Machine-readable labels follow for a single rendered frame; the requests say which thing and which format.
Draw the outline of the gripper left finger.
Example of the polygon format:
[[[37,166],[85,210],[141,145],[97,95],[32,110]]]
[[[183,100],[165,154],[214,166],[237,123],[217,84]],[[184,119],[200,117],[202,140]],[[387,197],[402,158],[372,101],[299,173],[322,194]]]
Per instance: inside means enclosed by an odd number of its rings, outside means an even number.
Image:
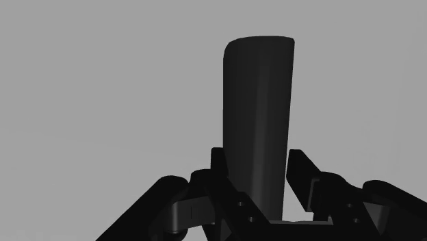
[[[210,168],[189,180],[158,179],[95,241],[183,241],[193,227],[202,227],[208,241],[268,241],[269,220],[227,175],[224,151],[214,147]]]

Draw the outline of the tall dark grey rounded block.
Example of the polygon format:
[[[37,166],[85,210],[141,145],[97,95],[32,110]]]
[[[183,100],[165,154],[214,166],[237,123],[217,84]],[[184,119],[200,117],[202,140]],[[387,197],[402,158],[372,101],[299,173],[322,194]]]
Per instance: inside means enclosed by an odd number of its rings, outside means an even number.
[[[295,41],[250,36],[223,55],[222,143],[229,179],[269,220],[283,217]]]

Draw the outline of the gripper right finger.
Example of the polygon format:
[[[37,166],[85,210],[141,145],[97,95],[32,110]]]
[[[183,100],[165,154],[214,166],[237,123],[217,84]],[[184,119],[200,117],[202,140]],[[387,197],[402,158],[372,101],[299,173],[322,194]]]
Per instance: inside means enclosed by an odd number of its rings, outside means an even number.
[[[358,188],[321,171],[300,149],[289,151],[286,180],[306,212],[311,233],[326,241],[427,241],[427,202],[381,180]]]

